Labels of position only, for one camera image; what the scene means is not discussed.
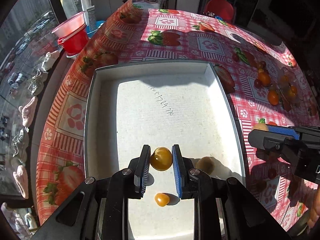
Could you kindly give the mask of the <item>pink plastic basin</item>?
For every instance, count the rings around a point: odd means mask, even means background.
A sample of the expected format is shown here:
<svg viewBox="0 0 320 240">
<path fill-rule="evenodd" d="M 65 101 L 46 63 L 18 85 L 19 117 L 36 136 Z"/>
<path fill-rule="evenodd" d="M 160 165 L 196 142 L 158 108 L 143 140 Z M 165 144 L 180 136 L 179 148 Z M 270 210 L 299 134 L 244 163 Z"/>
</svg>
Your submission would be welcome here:
<svg viewBox="0 0 320 240">
<path fill-rule="evenodd" d="M 85 12 L 81 11 L 65 22 L 61 23 L 52 30 L 52 34 L 55 34 L 58 38 L 63 38 L 76 31 L 85 24 Z"/>
</svg>

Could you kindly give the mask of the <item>dark red cherry tomato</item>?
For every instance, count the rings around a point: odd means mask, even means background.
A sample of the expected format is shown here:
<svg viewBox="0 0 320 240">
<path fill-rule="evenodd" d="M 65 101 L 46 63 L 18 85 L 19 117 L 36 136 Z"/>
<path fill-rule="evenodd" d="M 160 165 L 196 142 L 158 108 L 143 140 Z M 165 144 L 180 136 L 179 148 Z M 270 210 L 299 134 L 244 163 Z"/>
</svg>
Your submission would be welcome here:
<svg viewBox="0 0 320 240">
<path fill-rule="evenodd" d="M 262 82 L 259 79 L 255 79 L 254 81 L 254 87 L 256 89 L 260 89 L 263 86 Z"/>
</svg>

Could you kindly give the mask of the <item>large yellow cherry tomato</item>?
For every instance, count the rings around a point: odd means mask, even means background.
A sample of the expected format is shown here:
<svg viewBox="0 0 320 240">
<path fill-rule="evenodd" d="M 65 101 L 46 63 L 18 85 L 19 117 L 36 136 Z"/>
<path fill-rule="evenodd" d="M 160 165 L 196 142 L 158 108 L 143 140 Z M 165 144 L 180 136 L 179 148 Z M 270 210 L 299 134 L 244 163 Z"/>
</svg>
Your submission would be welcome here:
<svg viewBox="0 0 320 240">
<path fill-rule="evenodd" d="M 158 147 L 150 157 L 150 165 L 157 171 L 166 171 L 172 165 L 172 153 L 166 147 Z"/>
</svg>

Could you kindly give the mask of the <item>small yellow cherry tomato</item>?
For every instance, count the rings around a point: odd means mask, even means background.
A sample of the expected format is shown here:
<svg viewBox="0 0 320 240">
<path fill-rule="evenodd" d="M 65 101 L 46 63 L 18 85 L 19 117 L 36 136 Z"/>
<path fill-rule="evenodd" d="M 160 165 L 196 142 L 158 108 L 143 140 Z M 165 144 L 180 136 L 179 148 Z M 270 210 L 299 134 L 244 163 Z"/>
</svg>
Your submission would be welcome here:
<svg viewBox="0 0 320 240">
<path fill-rule="evenodd" d="M 155 202 L 157 203 L 158 206 L 164 207 L 169 204 L 170 197 L 164 193 L 157 193 L 155 195 Z"/>
</svg>

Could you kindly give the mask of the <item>orange mandarin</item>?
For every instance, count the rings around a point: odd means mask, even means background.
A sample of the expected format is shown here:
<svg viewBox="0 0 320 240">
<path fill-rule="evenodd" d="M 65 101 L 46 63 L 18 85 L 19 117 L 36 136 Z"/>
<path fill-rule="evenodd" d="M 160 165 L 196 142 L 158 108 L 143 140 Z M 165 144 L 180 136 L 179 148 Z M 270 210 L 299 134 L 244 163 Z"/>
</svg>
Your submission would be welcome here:
<svg viewBox="0 0 320 240">
<path fill-rule="evenodd" d="M 264 87 L 268 87 L 271 84 L 271 78 L 267 72 L 258 73 L 258 80 L 261 81 Z"/>
<path fill-rule="evenodd" d="M 269 103 L 273 106 L 276 106 L 279 103 L 279 96 L 275 90 L 270 90 L 267 95 Z"/>
</svg>

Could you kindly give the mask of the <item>white shallow tray box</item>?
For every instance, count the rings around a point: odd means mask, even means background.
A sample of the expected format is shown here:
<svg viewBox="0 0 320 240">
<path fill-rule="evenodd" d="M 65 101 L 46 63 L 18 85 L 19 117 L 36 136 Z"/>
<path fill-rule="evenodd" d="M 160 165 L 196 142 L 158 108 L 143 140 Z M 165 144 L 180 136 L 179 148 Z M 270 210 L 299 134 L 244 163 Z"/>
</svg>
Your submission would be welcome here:
<svg viewBox="0 0 320 240">
<path fill-rule="evenodd" d="M 93 75 L 84 131 L 85 174 L 103 179 L 128 168 L 143 145 L 181 154 L 193 165 L 210 157 L 214 178 L 236 177 L 245 169 L 235 120 L 213 63 L 154 61 L 101 67 Z M 160 207 L 155 195 L 166 193 Z M 173 164 L 151 165 L 146 192 L 129 199 L 129 239 L 194 239 L 194 200 L 178 200 Z"/>
</svg>

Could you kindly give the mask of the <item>tan round longan fruit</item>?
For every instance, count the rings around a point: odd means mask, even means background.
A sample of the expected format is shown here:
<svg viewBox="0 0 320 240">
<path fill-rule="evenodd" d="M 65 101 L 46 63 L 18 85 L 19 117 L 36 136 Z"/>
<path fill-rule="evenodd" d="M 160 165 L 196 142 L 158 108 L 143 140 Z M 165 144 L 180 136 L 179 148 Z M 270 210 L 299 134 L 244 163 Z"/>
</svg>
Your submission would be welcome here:
<svg viewBox="0 0 320 240">
<path fill-rule="evenodd" d="M 196 163 L 195 167 L 198 170 L 201 170 L 206 174 L 211 175 L 215 169 L 215 164 L 211 157 L 203 157 Z"/>
</svg>

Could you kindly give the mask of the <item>red plastic bucket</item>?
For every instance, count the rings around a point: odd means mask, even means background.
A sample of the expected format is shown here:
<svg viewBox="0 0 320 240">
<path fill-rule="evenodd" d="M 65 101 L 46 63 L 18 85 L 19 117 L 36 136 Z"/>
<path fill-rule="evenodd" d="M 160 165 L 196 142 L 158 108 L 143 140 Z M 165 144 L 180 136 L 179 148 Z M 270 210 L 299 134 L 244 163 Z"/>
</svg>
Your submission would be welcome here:
<svg viewBox="0 0 320 240">
<path fill-rule="evenodd" d="M 77 31 L 72 32 L 70 35 L 59 38 L 57 40 L 58 45 L 61 45 L 63 49 L 69 55 L 76 55 L 82 51 L 84 46 L 89 41 L 86 28 L 83 27 Z"/>
</svg>

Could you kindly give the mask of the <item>red plastic chair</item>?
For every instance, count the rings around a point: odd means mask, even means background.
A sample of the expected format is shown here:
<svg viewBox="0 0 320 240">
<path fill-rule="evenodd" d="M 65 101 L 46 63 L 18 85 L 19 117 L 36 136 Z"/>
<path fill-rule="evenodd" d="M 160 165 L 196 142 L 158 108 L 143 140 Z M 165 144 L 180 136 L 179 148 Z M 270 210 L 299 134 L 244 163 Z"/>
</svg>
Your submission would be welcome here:
<svg viewBox="0 0 320 240">
<path fill-rule="evenodd" d="M 226 0 L 210 0 L 204 7 L 205 14 L 211 13 L 231 23 L 234 17 L 234 8 Z"/>
</svg>

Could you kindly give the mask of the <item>red checkered strawberry tablecloth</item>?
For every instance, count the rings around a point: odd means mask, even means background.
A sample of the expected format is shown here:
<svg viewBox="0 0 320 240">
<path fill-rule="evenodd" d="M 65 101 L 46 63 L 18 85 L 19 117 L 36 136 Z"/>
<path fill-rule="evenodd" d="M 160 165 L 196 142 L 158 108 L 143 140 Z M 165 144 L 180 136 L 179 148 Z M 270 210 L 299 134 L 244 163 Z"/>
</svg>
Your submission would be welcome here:
<svg viewBox="0 0 320 240">
<path fill-rule="evenodd" d="M 71 194 L 58 176 L 67 164 L 72 177 L 84 174 L 84 123 L 89 86 L 98 67 L 147 60 L 191 59 L 218 66 L 241 130 L 264 119 L 280 126 L 319 125 L 319 110 L 306 77 L 288 48 L 268 44 L 259 36 L 230 23 L 186 11 L 143 11 L 131 1 L 113 13 L 93 35 L 65 75 L 44 126 L 36 168 L 36 197 L 44 223 Z M 300 107 L 279 95 L 272 106 L 270 89 L 256 89 L 258 73 L 271 81 L 286 67 L 295 75 L 302 94 Z"/>
</svg>

